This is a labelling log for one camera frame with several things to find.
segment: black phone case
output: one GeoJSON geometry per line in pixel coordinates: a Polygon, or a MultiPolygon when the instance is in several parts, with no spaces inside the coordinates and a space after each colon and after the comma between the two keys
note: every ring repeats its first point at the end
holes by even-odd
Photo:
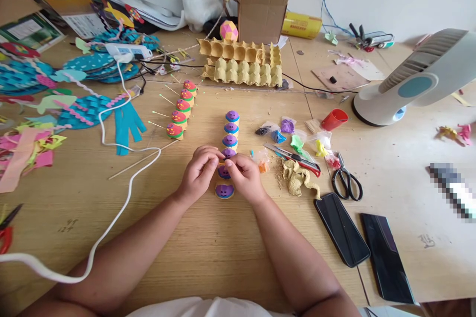
{"type": "Polygon", "coordinates": [[[387,218],[365,213],[360,218],[372,251],[372,268],[380,296],[387,301],[414,304],[387,218]]]}
{"type": "Polygon", "coordinates": [[[370,257],[370,249],[335,193],[314,200],[314,205],[344,264],[355,267],[370,257]]]}

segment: purple caterpillar craft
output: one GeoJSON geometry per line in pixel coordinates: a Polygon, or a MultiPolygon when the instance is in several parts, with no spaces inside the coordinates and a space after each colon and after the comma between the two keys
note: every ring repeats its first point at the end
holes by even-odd
{"type": "MultiPolygon", "coordinates": [[[[225,156],[225,160],[232,158],[237,154],[238,149],[238,132],[239,132],[239,114],[237,111],[230,110],[225,115],[227,123],[224,127],[226,135],[222,140],[224,148],[222,154],[225,156]]],[[[215,188],[215,194],[220,199],[228,199],[235,193],[235,188],[231,184],[230,173],[225,165],[220,165],[217,169],[218,181],[215,188]]]]}

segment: white fan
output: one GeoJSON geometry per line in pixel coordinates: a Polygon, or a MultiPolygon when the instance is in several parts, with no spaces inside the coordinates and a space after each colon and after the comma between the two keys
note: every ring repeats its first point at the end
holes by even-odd
{"type": "Polygon", "coordinates": [[[380,85],[356,95],[352,109],[366,124],[399,121],[407,106],[427,106],[476,77],[476,33],[446,29],[435,33],[380,85]]]}

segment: hand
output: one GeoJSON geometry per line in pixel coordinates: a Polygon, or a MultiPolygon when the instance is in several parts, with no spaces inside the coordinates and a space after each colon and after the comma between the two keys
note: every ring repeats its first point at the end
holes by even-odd
{"type": "Polygon", "coordinates": [[[251,158],[236,154],[231,159],[225,160],[225,165],[235,188],[252,205],[262,201],[267,196],[261,184],[259,167],[251,158]]]}
{"type": "Polygon", "coordinates": [[[218,148],[213,146],[205,145],[196,149],[176,191],[177,198],[190,206],[194,204],[207,191],[217,169],[218,159],[224,158],[218,148]]]}

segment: blue wire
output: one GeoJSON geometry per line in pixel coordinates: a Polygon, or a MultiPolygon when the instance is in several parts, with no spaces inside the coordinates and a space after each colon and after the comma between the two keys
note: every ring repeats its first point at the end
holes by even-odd
{"type": "Polygon", "coordinates": [[[338,28],[338,29],[340,29],[341,31],[345,32],[345,33],[348,34],[349,36],[354,37],[354,35],[353,35],[352,33],[350,33],[350,31],[348,31],[348,30],[345,29],[345,28],[340,27],[340,26],[337,24],[336,20],[334,19],[334,17],[332,16],[331,12],[329,11],[329,9],[328,9],[328,7],[327,7],[326,0],[322,0],[322,4],[321,4],[321,18],[322,18],[322,9],[323,9],[323,7],[326,9],[327,13],[329,14],[329,17],[331,18],[332,22],[334,23],[334,26],[332,26],[332,25],[324,25],[324,24],[322,25],[322,27],[324,28],[324,30],[325,30],[326,32],[328,32],[327,29],[326,29],[326,27],[334,27],[334,28],[338,28]]]}

